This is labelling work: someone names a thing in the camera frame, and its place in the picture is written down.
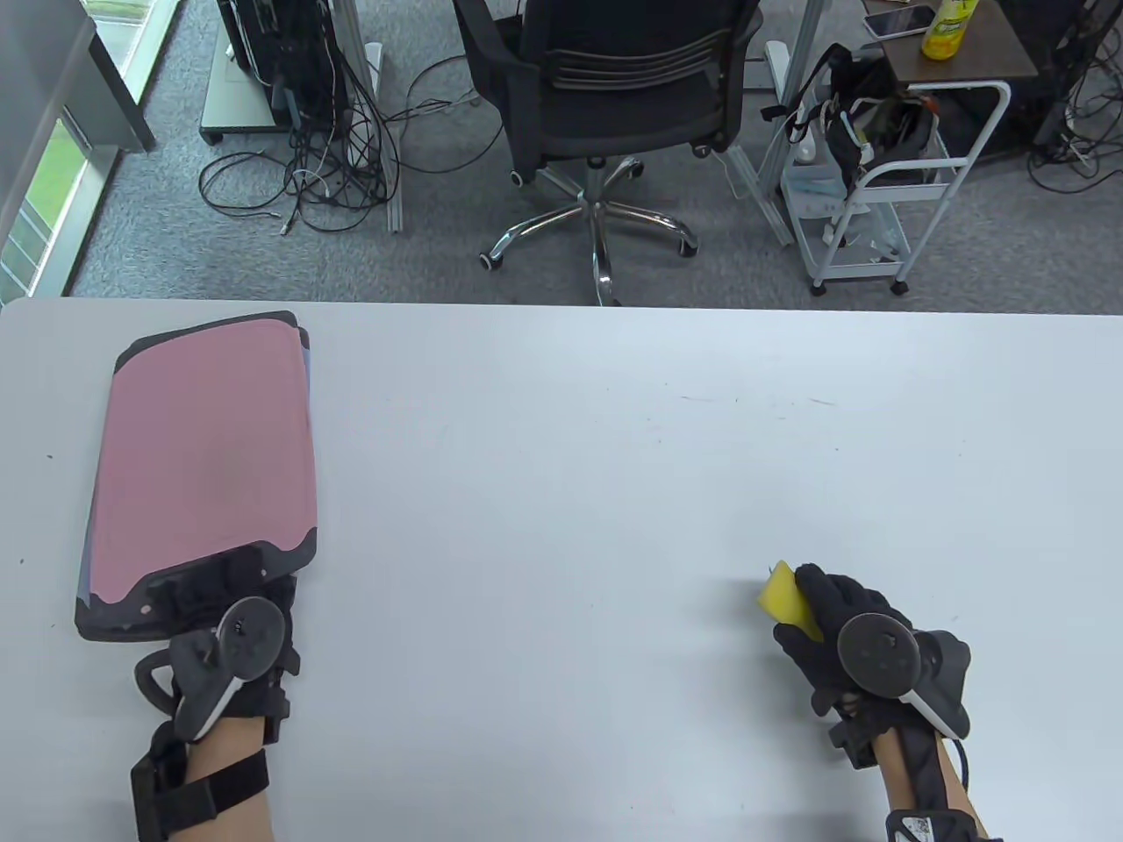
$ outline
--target gray carpet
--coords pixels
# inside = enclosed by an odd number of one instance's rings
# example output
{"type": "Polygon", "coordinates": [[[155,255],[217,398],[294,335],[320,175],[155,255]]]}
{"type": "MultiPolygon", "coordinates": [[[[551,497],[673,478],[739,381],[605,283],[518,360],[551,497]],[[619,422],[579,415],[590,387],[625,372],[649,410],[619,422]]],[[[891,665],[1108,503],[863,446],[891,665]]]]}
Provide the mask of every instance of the gray carpet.
{"type": "MultiPolygon", "coordinates": [[[[492,0],[510,13],[514,0],[492,0]]],[[[448,0],[358,0],[363,35],[389,52],[387,107],[401,102],[414,74],[437,58],[462,52],[448,0]]],[[[765,0],[766,28],[754,42],[794,39],[796,0],[765,0]]],[[[820,34],[864,43],[857,0],[834,3],[820,34]]],[[[357,230],[317,234],[298,226],[277,236],[273,219],[230,220],[199,199],[199,170],[239,148],[275,149],[276,138],[228,138],[212,149],[198,135],[199,115],[218,16],[213,0],[183,0],[180,19],[146,102],[159,141],[147,156],[120,163],[95,223],[73,293],[86,296],[219,298],[318,301],[478,302],[587,304],[593,302],[588,247],[578,226],[513,247],[503,269],[485,273],[476,254],[510,225],[559,199],[549,185],[517,191],[508,180],[510,157],[500,140],[477,164],[441,176],[408,173],[405,230],[391,236],[376,211],[357,230]]],[[[427,76],[414,102],[449,99],[468,86],[463,63],[427,76]]],[[[746,103],[741,139],[759,155],[766,138],[746,103]]],[[[497,117],[486,104],[414,121],[404,158],[437,168],[471,157],[494,134],[497,117]]],[[[815,308],[984,312],[1123,313],[1120,278],[1123,179],[1079,196],[1057,196],[1033,186],[1024,168],[977,172],[911,278],[903,299],[882,283],[832,286],[812,299],[795,248],[778,247],[750,201],[731,194],[716,159],[696,161],[686,148],[646,155],[647,174],[617,194],[623,201],[665,209],[702,239],[693,260],[658,237],[610,230],[614,280],[630,305],[711,308],[815,308]]],[[[1060,185],[1076,176],[1057,173],[1060,185]]],[[[254,163],[223,182],[221,195],[252,200],[272,193],[275,168],[254,163]]],[[[289,205],[279,210],[287,214],[289,205]]],[[[916,213],[905,218],[914,231],[916,213]]],[[[339,225],[344,218],[317,218],[339,225]]]]}

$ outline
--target black bag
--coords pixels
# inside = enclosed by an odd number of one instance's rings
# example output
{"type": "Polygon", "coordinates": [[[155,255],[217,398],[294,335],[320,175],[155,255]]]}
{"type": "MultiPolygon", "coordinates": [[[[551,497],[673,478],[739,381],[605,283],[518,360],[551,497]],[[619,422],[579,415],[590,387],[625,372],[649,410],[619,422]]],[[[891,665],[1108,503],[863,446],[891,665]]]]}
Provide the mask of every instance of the black bag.
{"type": "MultiPolygon", "coordinates": [[[[819,60],[798,101],[827,66],[831,71],[830,99],[815,106],[804,122],[794,121],[796,112],[783,106],[764,109],[765,119],[786,116],[791,129],[798,132],[796,143],[818,120],[848,191],[882,164],[925,157],[939,127],[933,98],[904,91],[885,56],[855,57],[841,44],[834,44],[819,60]]],[[[875,179],[869,186],[922,184],[935,174],[935,170],[901,170],[875,179]]]]}

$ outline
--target sponge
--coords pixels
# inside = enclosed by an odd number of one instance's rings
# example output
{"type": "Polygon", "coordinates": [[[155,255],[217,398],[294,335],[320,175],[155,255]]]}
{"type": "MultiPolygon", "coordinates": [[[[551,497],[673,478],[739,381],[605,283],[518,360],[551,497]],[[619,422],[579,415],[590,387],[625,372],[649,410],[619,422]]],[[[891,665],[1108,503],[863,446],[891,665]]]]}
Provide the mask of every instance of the sponge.
{"type": "Polygon", "coordinates": [[[785,562],[776,565],[758,602],[765,613],[777,623],[794,625],[815,642],[823,642],[823,633],[815,624],[811,605],[800,593],[795,584],[795,574],[785,562]]]}

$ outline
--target forearm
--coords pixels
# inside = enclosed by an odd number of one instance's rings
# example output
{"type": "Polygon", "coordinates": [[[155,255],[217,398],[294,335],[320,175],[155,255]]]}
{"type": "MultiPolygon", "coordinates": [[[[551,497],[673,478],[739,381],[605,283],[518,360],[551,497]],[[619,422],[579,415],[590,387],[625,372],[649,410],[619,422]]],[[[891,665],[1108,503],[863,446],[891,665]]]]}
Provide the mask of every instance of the forearm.
{"type": "MultiPolygon", "coordinates": [[[[186,782],[206,778],[262,750],[265,720],[219,720],[188,757],[186,782]]],[[[265,793],[221,813],[213,822],[172,836],[173,842],[273,842],[265,793]]]]}
{"type": "MultiPolygon", "coordinates": [[[[975,807],[964,789],[951,758],[943,740],[937,741],[937,750],[940,754],[940,770],[943,772],[943,784],[948,793],[948,806],[951,809],[959,809],[967,813],[975,820],[979,836],[988,839],[983,822],[979,821],[975,807]]],[[[913,794],[912,782],[909,780],[909,771],[905,769],[904,754],[901,751],[901,738],[896,731],[889,731],[874,740],[874,756],[877,758],[877,766],[882,770],[882,779],[885,781],[885,793],[889,798],[889,809],[915,809],[916,798],[913,794]]]]}

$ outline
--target tangled wires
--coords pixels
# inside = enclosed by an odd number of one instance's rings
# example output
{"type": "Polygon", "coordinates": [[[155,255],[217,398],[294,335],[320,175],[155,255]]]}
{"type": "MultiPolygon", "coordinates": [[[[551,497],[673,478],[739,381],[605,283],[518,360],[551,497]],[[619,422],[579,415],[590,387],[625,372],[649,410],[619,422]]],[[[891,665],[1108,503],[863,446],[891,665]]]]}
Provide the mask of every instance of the tangled wires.
{"type": "Polygon", "coordinates": [[[331,91],[339,90],[337,83],[341,76],[355,91],[357,99],[355,108],[349,111],[332,109],[330,126],[322,120],[305,118],[300,129],[293,129],[289,134],[292,155],[287,161],[258,150],[230,153],[207,164],[199,173],[198,187],[200,196],[209,208],[234,219],[268,217],[282,220],[279,231],[282,236],[289,234],[298,221],[322,234],[349,231],[360,226],[372,210],[387,204],[394,198],[400,187],[401,170],[429,175],[463,170],[487,154],[502,134],[500,125],[482,152],[450,167],[427,168],[407,163],[399,154],[399,147],[409,131],[410,120],[449,111],[465,103],[478,102],[475,91],[469,88],[455,100],[428,98],[418,104],[410,104],[413,89],[427,73],[463,61],[464,56],[442,58],[422,70],[407,90],[405,108],[387,117],[378,110],[371,91],[335,44],[326,38],[325,47],[331,62],[331,91]],[[401,126],[398,143],[390,130],[392,125],[401,126]],[[320,139],[325,135],[327,135],[326,141],[320,139]],[[223,174],[250,161],[262,161],[281,167],[281,186],[258,202],[232,204],[216,201],[212,191],[223,174]],[[286,196],[293,201],[291,208],[282,213],[275,205],[286,196]],[[350,211],[358,213],[359,217],[348,225],[330,227],[322,225],[318,211],[321,208],[350,211]]]}
{"type": "Polygon", "coordinates": [[[1105,181],[1123,174],[1116,168],[1104,173],[1104,161],[1123,152],[1123,68],[1119,54],[1123,38],[1117,29],[1110,29],[1088,65],[1087,73],[1072,89],[1068,101],[1066,121],[1057,143],[1031,150],[1026,158],[1030,179],[1042,190],[1062,195],[1086,193],[1105,181]],[[1087,94],[1087,89],[1099,89],[1087,94]],[[1086,128],[1106,122],[1106,128],[1086,128]],[[1077,187],[1057,186],[1041,180],[1044,167],[1063,167],[1083,181],[1077,187]]]}

